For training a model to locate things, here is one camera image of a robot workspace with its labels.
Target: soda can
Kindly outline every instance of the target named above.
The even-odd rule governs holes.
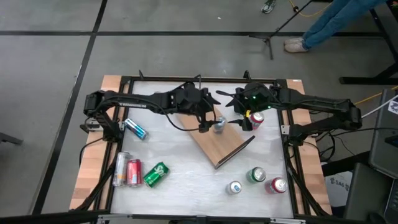
[[[148,136],[148,132],[137,123],[133,122],[130,118],[124,120],[124,125],[141,140],[144,140]]]
[[[253,127],[253,130],[256,130],[264,121],[264,115],[260,112],[255,112],[253,114],[250,114],[249,121]]]
[[[263,168],[255,167],[246,173],[246,177],[251,183],[259,183],[263,182],[266,179],[267,175]]]
[[[127,186],[137,187],[141,184],[141,161],[139,159],[130,159],[127,162]]]
[[[221,134],[223,132],[225,124],[226,124],[226,118],[223,116],[219,116],[216,119],[216,121],[221,121],[221,122],[213,125],[213,131],[216,134]]]
[[[240,193],[240,191],[242,191],[242,185],[241,183],[239,183],[239,181],[232,181],[231,183],[227,184],[227,186],[225,187],[225,191],[227,194],[230,195],[235,195]]]
[[[276,177],[266,182],[266,191],[269,194],[281,194],[287,190],[287,182],[283,178]]]
[[[144,183],[153,188],[168,172],[169,168],[163,162],[160,162],[144,176]]]
[[[116,167],[114,168],[112,184],[120,187],[126,184],[127,161],[131,159],[128,152],[119,152],[116,158]]]

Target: white table surface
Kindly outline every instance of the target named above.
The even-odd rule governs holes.
[[[151,95],[155,91],[169,91],[181,83],[134,82],[133,93]],[[232,107],[225,105],[229,96],[216,90],[234,93],[244,83],[202,83],[221,105],[217,109],[227,120],[238,119]],[[111,206],[112,213],[145,215],[208,215],[219,217],[279,217],[292,218],[289,191],[267,194],[264,183],[250,184],[246,172],[259,166],[267,172],[267,179],[287,178],[277,111],[263,111],[265,120],[259,129],[244,132],[234,127],[243,140],[256,138],[217,170],[189,133],[175,129],[165,116],[149,110],[130,109],[129,118],[149,132],[141,141],[129,130],[124,135],[122,151],[129,152],[142,162],[142,173],[150,171],[158,162],[170,169],[169,174],[153,189],[142,185],[136,188],[116,187]],[[175,117],[172,121],[182,127]],[[233,180],[242,183],[242,192],[228,195],[225,187]]]

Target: white cable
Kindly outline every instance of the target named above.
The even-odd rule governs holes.
[[[383,103],[381,106],[379,106],[378,108],[370,111],[369,113],[365,114],[364,116],[362,116],[362,119],[369,116],[370,114],[373,114],[374,112],[378,111],[379,109],[381,109],[383,106],[386,106],[387,104],[389,104],[392,100],[398,98],[398,95],[394,96],[393,98],[391,98],[389,101]]]

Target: gray concrete floor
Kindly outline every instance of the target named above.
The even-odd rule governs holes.
[[[294,1],[299,6],[306,0]],[[91,31],[100,0],[0,1],[0,30]],[[291,14],[287,1],[278,1],[269,15],[259,12],[263,1],[108,1],[100,30],[273,31]],[[313,3],[311,14],[324,7]],[[389,30],[396,25],[385,6],[378,8]],[[297,17],[283,31],[303,32],[317,17]],[[375,31],[369,14],[344,31]],[[308,54],[283,51],[286,37],[272,40],[269,60],[261,41],[247,37],[97,37],[78,95],[55,175],[45,202],[45,213],[68,210],[78,173],[78,155],[86,134],[83,100],[101,86],[103,75],[241,77],[302,79],[307,94],[361,100],[387,86],[346,86],[340,76],[371,77],[393,59],[380,38],[335,37]],[[23,145],[0,144],[0,217],[29,213],[71,90],[88,37],[0,36],[0,132],[24,140]],[[379,99],[360,106],[363,112]],[[374,116],[364,120],[373,127]],[[370,148],[372,132],[342,136],[354,153]],[[320,149],[330,145],[319,143]],[[349,156],[340,142],[333,159]]]

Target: tripod stand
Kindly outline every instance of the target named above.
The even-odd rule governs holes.
[[[312,1],[313,1],[313,0],[309,0],[309,2],[307,2],[307,3],[306,3],[303,7],[301,7],[301,9],[299,9],[299,10],[294,9],[294,10],[295,10],[295,14],[294,14],[292,17],[290,17],[285,23],[283,23],[280,27],[278,27],[278,28],[277,28],[271,35],[269,35],[268,37],[263,37],[263,36],[258,36],[258,35],[249,35],[249,37],[257,38],[257,39],[263,41],[263,42],[266,44],[266,46],[268,46],[268,48],[269,48],[269,58],[270,58],[271,60],[273,60],[273,59],[274,59],[274,55],[272,54],[271,38],[272,38],[273,36],[275,36],[283,27],[285,27],[294,17],[296,17],[297,15],[299,15],[300,12],[303,11],[303,9],[305,9]]]

